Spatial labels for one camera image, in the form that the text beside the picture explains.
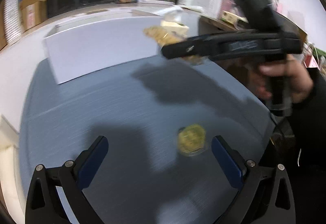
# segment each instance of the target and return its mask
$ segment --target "blue gripper pad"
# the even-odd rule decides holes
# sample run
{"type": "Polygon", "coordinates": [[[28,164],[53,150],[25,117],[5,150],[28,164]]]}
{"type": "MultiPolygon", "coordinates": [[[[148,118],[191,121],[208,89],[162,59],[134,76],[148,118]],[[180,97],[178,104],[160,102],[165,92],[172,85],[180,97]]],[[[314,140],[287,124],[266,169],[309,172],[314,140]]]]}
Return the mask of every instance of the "blue gripper pad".
{"type": "Polygon", "coordinates": [[[87,188],[106,154],[108,153],[109,143],[106,137],[98,136],[88,150],[79,154],[75,161],[74,175],[77,180],[77,186],[80,190],[87,188]]]}
{"type": "Polygon", "coordinates": [[[211,150],[233,188],[241,190],[243,177],[247,172],[242,156],[225,142],[222,136],[211,141],[211,150]]]}

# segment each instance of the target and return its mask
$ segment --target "white box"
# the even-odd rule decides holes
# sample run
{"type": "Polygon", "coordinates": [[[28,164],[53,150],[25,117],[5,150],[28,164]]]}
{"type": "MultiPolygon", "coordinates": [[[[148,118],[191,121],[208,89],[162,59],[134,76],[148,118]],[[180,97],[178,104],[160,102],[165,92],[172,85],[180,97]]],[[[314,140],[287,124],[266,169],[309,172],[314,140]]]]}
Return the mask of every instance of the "white box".
{"type": "Polygon", "coordinates": [[[76,17],[56,25],[44,39],[56,82],[157,55],[157,43],[143,30],[160,25],[162,19],[152,13],[123,10],[76,17]]]}

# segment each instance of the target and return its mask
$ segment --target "black jacket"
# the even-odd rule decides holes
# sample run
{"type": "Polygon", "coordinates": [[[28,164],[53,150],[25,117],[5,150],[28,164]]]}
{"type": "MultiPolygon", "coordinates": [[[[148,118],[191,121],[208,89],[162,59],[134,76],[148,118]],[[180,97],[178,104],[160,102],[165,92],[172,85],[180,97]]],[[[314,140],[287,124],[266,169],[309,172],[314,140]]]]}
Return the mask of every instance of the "black jacket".
{"type": "Polygon", "coordinates": [[[326,81],[317,68],[308,71],[314,88],[288,118],[302,150],[300,166],[287,169],[299,224],[326,223],[326,81]]]}

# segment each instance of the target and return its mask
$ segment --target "person's hands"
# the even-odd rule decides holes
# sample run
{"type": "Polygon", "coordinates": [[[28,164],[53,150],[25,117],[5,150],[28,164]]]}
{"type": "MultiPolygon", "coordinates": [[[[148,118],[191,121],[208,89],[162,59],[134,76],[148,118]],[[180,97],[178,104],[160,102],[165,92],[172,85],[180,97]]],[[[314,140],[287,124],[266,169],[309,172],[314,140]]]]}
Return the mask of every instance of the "person's hands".
{"type": "Polygon", "coordinates": [[[287,65],[271,62],[259,65],[258,70],[249,71],[248,89],[260,99],[270,99],[272,94],[266,89],[266,78],[275,76],[290,77],[291,97],[293,103],[300,103],[308,97],[314,84],[307,69],[292,55],[288,55],[287,65]]]}

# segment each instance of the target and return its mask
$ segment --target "gray tabletop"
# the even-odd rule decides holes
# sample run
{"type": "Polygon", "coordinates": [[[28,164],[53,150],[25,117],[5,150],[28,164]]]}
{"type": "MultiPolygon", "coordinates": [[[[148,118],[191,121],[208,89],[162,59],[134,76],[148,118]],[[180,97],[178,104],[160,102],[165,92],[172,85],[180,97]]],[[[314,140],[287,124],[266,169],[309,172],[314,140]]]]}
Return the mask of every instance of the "gray tabletop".
{"type": "MultiPolygon", "coordinates": [[[[22,115],[20,168],[27,195],[36,165],[61,166],[99,135],[109,151],[83,192],[104,223],[213,223],[236,194],[208,148],[184,157],[179,128],[198,123],[258,161],[272,133],[268,110],[218,65],[160,56],[57,85],[47,60],[35,71],[22,115]]],[[[66,199],[59,195],[72,223],[66,199]]]]}

